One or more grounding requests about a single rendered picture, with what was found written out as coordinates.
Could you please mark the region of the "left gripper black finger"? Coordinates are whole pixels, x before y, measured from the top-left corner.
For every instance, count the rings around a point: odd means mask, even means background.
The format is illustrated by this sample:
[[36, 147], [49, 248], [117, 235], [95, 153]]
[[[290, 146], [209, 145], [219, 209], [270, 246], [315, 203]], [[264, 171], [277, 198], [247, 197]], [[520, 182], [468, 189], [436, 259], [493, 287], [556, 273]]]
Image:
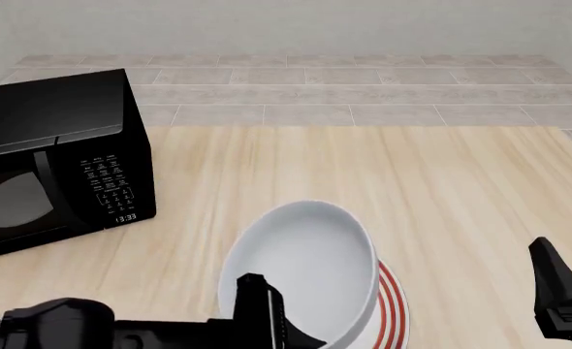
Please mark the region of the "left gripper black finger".
[[285, 314], [284, 300], [263, 275], [237, 279], [235, 345], [238, 349], [320, 349], [327, 342], [304, 333]]

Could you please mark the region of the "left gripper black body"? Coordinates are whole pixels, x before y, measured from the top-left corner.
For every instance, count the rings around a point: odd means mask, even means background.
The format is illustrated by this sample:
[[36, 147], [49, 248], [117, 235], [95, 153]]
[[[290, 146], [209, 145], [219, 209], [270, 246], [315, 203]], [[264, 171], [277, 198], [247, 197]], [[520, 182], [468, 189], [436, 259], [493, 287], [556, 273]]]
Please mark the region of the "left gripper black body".
[[113, 349], [226, 349], [233, 339], [235, 322], [114, 322]]

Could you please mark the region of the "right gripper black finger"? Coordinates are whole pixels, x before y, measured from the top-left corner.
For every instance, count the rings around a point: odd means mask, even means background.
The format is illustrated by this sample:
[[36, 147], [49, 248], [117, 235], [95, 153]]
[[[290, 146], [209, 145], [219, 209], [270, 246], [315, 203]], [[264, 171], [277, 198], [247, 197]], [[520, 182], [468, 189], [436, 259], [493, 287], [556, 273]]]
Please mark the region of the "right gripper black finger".
[[546, 238], [528, 247], [535, 279], [535, 310], [572, 307], [572, 270]]

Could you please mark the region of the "white bowl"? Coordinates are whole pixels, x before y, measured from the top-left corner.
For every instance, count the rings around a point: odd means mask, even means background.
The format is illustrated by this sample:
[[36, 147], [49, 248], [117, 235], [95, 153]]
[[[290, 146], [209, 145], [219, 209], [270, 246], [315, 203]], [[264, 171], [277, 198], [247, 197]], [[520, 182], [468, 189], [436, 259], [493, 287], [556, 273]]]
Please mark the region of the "white bowl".
[[236, 280], [261, 274], [283, 296], [285, 316], [322, 349], [373, 349], [381, 328], [379, 261], [349, 211], [300, 201], [269, 211], [240, 235], [218, 283], [219, 313], [234, 313]]

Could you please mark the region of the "white plate with red rings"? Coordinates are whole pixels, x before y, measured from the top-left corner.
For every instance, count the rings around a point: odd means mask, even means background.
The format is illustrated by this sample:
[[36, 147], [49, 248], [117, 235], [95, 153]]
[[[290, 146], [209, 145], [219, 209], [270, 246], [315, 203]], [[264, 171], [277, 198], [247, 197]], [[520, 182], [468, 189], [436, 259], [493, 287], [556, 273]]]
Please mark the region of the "white plate with red rings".
[[407, 298], [389, 267], [379, 261], [379, 293], [367, 325], [347, 349], [407, 349], [410, 319]]

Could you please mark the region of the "black microwave oven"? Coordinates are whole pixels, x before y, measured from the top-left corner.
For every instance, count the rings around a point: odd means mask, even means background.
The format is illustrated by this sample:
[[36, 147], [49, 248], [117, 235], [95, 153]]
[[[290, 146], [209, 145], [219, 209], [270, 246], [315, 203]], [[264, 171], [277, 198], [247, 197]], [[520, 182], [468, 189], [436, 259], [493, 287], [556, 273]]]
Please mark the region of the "black microwave oven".
[[0, 85], [0, 255], [156, 215], [123, 69]]

